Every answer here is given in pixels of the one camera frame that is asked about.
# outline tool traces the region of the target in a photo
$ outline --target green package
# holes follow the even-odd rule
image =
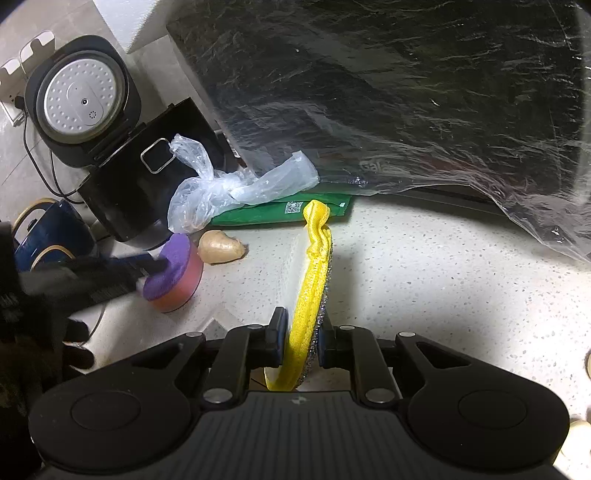
[[[311,200],[318,200],[330,208],[330,216],[343,216],[347,211],[351,195],[342,193],[306,193],[262,203],[246,205],[229,210],[214,217],[210,225],[255,225],[257,223],[297,222],[304,220],[304,208]]]

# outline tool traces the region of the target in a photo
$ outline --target blue container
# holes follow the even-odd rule
[[[19,272],[29,271],[37,264],[59,262],[84,255],[97,256],[98,249],[90,228],[66,200],[41,199],[22,212],[13,235],[34,210],[45,213],[30,227],[25,239],[14,252]]]

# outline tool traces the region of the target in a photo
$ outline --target yellow microfiber cloth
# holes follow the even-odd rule
[[[292,315],[291,330],[285,341],[283,364],[270,375],[265,370],[267,388],[291,391],[303,380],[316,351],[318,328],[326,304],[326,287],[332,254],[332,237],[326,221],[330,209],[318,200],[304,208],[310,246],[306,255],[310,264],[306,270]]]

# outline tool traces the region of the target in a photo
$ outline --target power cord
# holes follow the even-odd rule
[[[27,145],[27,119],[28,119],[28,115],[27,115],[27,111],[25,110],[24,99],[21,96],[16,97],[15,100],[14,100],[14,105],[17,108],[19,108],[20,110],[22,110],[23,113],[25,114],[25,126],[24,126],[24,128],[22,130],[22,143],[23,143],[23,145],[25,147],[25,150],[27,152],[27,155],[31,159],[31,162],[33,162],[33,166],[35,167],[35,170],[37,171],[37,174],[39,175],[39,178],[42,179],[42,181],[45,184],[47,190],[49,190],[56,197],[63,198],[63,199],[65,199],[66,201],[70,202],[73,205],[84,205],[84,202],[77,202],[76,200],[71,200],[69,198],[71,195],[74,195],[76,193],[75,190],[72,190],[71,192],[68,192],[68,193],[64,193],[62,191],[62,189],[60,188],[60,185],[59,185],[59,183],[57,181],[56,168],[55,168],[54,163],[53,163],[53,153],[51,152],[51,150],[49,150],[49,157],[50,157],[50,160],[51,160],[51,173],[53,175],[53,181],[55,182],[56,187],[57,187],[57,192],[54,189],[52,189],[50,187],[50,185],[47,183],[47,180],[43,176],[43,173],[41,173],[41,170],[39,169],[39,166],[37,165],[37,162],[33,158],[33,155],[31,154],[31,150],[29,150],[29,146]]]

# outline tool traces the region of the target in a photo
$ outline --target ginger root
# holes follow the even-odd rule
[[[246,249],[240,240],[227,236],[221,230],[205,232],[199,240],[197,253],[205,263],[224,263],[244,255]]]

